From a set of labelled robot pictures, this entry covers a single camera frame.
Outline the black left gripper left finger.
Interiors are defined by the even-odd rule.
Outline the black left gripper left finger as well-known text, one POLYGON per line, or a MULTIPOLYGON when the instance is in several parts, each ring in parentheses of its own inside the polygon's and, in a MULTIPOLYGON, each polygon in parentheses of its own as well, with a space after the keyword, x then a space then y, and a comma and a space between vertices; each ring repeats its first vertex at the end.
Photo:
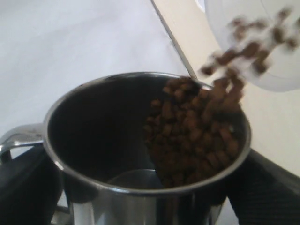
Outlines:
POLYGON ((60 174, 42 147, 0 167, 0 223, 48 225, 62 192, 60 174))

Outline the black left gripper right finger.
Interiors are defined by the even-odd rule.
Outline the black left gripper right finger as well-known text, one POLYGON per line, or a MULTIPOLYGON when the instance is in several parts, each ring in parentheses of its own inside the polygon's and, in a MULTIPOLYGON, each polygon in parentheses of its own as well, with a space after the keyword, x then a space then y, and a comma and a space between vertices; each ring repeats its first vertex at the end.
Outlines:
POLYGON ((252 150, 228 198, 241 225, 298 225, 300 178, 252 150))

